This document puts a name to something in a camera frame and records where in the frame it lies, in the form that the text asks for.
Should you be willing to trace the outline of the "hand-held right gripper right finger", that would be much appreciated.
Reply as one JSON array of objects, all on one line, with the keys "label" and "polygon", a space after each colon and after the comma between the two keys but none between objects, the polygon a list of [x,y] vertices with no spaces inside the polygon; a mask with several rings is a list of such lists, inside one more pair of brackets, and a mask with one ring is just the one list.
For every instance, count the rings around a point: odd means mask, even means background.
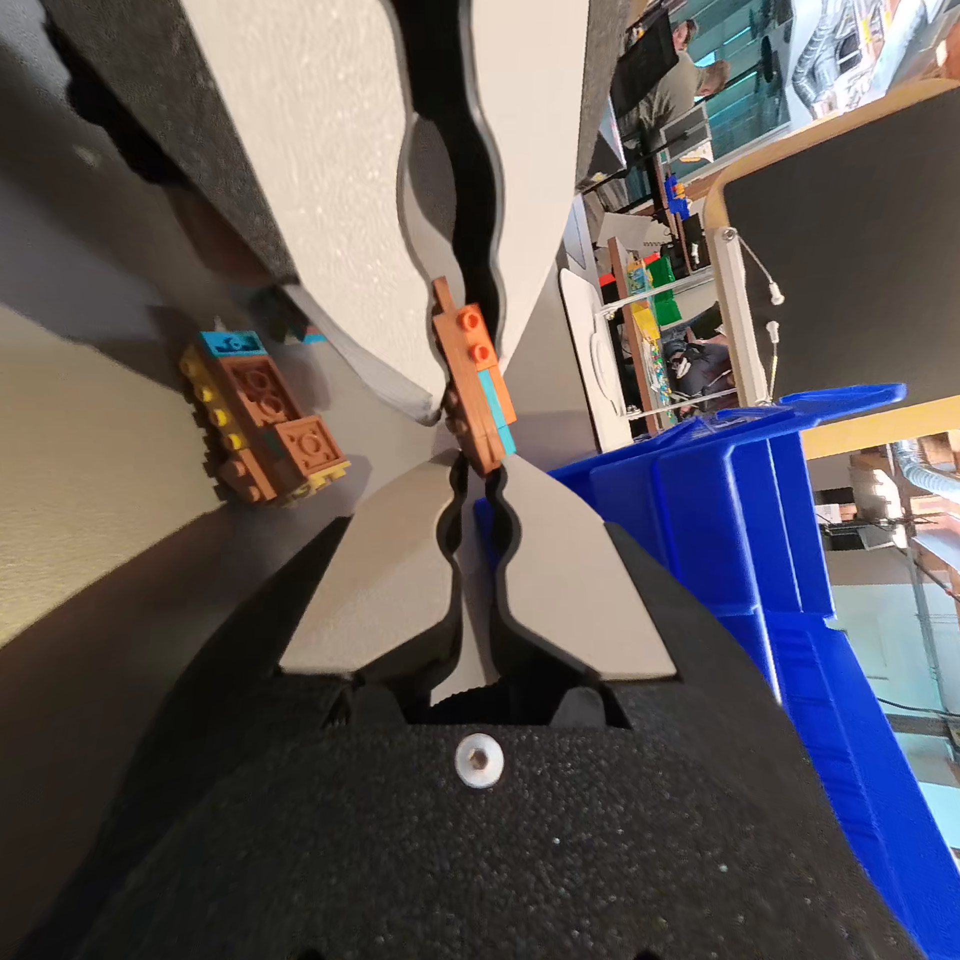
[{"label": "hand-held right gripper right finger", "polygon": [[501,675],[560,666],[601,682],[676,676],[593,508],[522,458],[507,458],[488,478],[486,503],[496,556],[489,645]]}]

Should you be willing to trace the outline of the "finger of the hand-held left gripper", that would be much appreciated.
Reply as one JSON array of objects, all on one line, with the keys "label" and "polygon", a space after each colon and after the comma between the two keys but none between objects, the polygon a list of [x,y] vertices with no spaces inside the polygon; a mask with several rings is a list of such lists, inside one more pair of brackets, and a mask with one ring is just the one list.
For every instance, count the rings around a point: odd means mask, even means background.
[{"label": "finger of the hand-held left gripper", "polygon": [[586,1],[454,2],[463,102],[450,138],[454,258],[508,365],[546,283],[577,179]]},{"label": "finger of the hand-held left gripper", "polygon": [[438,135],[389,2],[182,2],[294,267],[285,291],[381,401],[434,426],[450,374],[432,282],[460,291]]}]

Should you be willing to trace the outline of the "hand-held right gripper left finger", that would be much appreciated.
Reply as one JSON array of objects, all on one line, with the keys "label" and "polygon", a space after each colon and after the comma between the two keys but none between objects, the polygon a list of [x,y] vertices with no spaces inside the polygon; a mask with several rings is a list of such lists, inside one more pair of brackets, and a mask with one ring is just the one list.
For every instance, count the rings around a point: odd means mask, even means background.
[{"label": "hand-held right gripper left finger", "polygon": [[438,539],[460,456],[445,450],[362,500],[279,661],[290,674],[354,677],[449,611]]}]

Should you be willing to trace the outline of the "blue plastic bin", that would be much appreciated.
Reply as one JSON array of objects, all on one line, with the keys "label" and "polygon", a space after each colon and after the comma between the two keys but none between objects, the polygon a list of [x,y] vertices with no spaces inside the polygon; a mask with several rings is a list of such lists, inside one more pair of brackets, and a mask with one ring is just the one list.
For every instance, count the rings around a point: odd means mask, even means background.
[{"label": "blue plastic bin", "polygon": [[677,678],[620,726],[510,733],[505,953],[958,958],[958,869],[846,637],[800,432],[901,385],[696,418],[555,470]]}]

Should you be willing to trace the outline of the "multicoloured toy brick assembly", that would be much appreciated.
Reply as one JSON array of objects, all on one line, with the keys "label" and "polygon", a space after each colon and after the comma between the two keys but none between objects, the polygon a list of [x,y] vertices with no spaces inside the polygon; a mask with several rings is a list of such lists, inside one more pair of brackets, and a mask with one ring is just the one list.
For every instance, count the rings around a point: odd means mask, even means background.
[{"label": "multicoloured toy brick assembly", "polygon": [[178,362],[222,446],[215,476],[246,504],[289,505],[342,480],[351,466],[318,414],[308,414],[253,330],[203,330]]}]

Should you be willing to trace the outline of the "orange and teal brick cluster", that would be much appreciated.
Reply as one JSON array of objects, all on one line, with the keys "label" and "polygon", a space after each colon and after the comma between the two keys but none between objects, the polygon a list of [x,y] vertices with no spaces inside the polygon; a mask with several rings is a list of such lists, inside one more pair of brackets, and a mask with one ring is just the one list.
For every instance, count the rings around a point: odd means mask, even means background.
[{"label": "orange and teal brick cluster", "polygon": [[442,402],[462,453],[481,477],[517,452],[517,413],[479,304],[457,306],[443,276],[433,280],[432,323],[449,382]]}]

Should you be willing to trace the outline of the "black office chair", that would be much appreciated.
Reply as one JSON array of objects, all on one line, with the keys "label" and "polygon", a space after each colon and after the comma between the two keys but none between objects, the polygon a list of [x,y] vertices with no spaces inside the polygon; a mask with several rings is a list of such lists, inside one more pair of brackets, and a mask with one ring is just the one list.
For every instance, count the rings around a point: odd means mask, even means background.
[{"label": "black office chair", "polygon": [[640,21],[642,35],[616,64],[610,101],[616,118],[633,111],[679,62],[669,12],[659,6]]}]

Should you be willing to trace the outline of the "pile of colourful toy bricks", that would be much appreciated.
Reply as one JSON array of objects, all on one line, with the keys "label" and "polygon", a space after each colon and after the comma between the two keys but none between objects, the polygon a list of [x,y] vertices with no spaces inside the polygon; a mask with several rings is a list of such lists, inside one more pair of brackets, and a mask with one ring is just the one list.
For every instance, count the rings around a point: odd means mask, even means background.
[{"label": "pile of colourful toy bricks", "polygon": [[676,276],[669,258],[663,258],[660,254],[642,256],[639,250],[632,248],[627,251],[626,282],[631,296],[665,288],[662,292],[629,305],[646,390],[651,407],[656,410],[656,431],[677,424],[676,411],[661,411],[675,402],[666,368],[663,335],[664,328],[681,318],[674,292],[667,289],[675,281]]}]

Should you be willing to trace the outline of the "white plastic panel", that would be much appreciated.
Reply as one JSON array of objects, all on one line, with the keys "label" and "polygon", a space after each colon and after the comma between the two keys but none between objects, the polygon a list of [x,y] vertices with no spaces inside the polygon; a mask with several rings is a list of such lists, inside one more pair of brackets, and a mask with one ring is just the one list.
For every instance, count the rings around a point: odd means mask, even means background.
[{"label": "white plastic panel", "polygon": [[558,272],[558,285],[598,448],[629,447],[631,422],[601,298],[594,285],[570,269]]}]

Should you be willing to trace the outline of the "black board panel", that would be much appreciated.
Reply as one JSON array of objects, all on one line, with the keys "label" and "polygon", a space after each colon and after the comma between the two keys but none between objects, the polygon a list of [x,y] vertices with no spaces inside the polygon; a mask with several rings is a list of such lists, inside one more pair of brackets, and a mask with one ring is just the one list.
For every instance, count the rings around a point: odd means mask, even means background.
[{"label": "black board panel", "polygon": [[958,81],[907,84],[743,155],[711,182],[756,339],[779,325],[774,395],[902,383],[906,398],[804,431],[808,460],[958,429]]}]

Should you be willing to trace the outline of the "white board bracket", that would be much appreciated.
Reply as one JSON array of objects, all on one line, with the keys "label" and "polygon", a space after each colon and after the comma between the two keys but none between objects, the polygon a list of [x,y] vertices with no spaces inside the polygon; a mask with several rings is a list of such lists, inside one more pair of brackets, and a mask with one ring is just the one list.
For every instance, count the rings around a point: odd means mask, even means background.
[{"label": "white board bracket", "polygon": [[764,366],[749,303],[747,267],[743,258],[747,257],[759,270],[767,284],[771,306],[782,306],[786,297],[762,260],[733,226],[713,227],[706,232],[706,239],[738,402],[741,407],[771,405],[779,364],[779,323],[774,319],[766,325],[772,357],[769,365]]}]

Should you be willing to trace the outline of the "silver spiral ventilation duct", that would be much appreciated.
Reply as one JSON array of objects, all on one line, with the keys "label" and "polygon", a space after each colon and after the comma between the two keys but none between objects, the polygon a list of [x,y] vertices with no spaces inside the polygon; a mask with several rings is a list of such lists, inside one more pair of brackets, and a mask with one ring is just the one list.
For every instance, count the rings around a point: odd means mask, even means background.
[{"label": "silver spiral ventilation duct", "polygon": [[841,76],[841,52],[848,31],[847,1],[795,3],[796,34],[788,59],[791,114],[819,119],[835,110],[834,87]]}]

